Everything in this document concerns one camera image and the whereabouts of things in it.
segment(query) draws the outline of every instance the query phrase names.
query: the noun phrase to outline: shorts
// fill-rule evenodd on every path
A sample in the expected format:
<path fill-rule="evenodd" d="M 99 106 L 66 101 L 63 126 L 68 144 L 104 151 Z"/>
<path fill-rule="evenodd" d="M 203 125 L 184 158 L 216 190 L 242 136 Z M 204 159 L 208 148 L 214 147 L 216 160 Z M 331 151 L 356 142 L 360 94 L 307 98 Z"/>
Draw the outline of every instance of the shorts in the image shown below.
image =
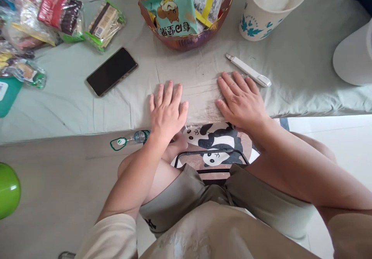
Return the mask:
<path fill-rule="evenodd" d="M 144 204 L 140 213 L 158 238 L 196 207 L 214 201 L 247 209 L 253 216 L 279 233 L 301 243 L 307 224 L 316 211 L 305 201 L 285 194 L 233 164 L 225 186 L 206 186 L 188 164 L 182 173 L 157 197 Z"/>

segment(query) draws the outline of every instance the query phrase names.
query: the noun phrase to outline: water bottle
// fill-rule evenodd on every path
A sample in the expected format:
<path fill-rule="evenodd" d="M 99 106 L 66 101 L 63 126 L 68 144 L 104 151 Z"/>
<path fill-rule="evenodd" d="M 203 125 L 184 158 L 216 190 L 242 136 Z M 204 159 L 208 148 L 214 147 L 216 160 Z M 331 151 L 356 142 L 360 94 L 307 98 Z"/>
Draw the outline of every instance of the water bottle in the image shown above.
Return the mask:
<path fill-rule="evenodd" d="M 149 130 L 140 130 L 135 133 L 128 134 L 126 137 L 120 137 L 110 142 L 111 148 L 114 151 L 119 151 L 125 146 L 145 143 L 150 135 Z"/>

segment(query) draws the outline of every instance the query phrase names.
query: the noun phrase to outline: smartphone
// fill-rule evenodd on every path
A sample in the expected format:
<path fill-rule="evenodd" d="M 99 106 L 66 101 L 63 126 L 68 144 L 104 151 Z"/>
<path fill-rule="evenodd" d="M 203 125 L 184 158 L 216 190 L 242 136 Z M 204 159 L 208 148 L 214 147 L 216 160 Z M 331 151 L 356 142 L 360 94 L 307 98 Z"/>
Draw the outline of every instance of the smartphone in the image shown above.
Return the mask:
<path fill-rule="evenodd" d="M 138 67 L 124 48 L 119 49 L 86 79 L 94 93 L 103 97 Z"/>

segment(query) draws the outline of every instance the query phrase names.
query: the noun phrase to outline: snack basket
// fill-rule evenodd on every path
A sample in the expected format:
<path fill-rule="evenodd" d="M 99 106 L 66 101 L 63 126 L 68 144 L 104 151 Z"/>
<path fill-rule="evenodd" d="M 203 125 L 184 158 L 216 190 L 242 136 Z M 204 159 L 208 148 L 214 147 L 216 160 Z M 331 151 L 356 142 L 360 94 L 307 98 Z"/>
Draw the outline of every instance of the snack basket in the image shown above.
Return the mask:
<path fill-rule="evenodd" d="M 155 30 L 155 25 L 151 20 L 151 17 L 147 9 L 141 4 L 143 0 L 138 0 L 139 9 L 141 10 L 141 15 L 144 18 L 147 26 L 151 29 L 154 35 L 160 39 L 165 45 L 170 48 L 179 51 L 189 51 L 191 49 L 198 48 L 206 44 L 211 40 L 222 27 L 227 14 L 229 13 L 230 6 L 233 0 L 224 0 L 221 5 L 222 15 L 217 19 L 216 22 L 209 28 L 202 31 L 200 34 L 190 34 L 188 36 L 161 36 Z"/>

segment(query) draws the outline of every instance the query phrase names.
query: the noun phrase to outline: right hand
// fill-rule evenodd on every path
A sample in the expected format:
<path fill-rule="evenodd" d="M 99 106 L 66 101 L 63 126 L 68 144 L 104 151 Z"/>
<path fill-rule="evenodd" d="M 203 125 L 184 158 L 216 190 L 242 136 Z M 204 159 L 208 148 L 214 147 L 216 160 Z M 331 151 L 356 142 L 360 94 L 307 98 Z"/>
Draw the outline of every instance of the right hand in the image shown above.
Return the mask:
<path fill-rule="evenodd" d="M 271 118 L 265 111 L 264 101 L 255 82 L 247 77 L 245 80 L 236 71 L 235 81 L 226 73 L 218 77 L 218 85 L 226 99 L 216 100 L 216 105 L 227 121 L 238 128 L 252 133 Z"/>

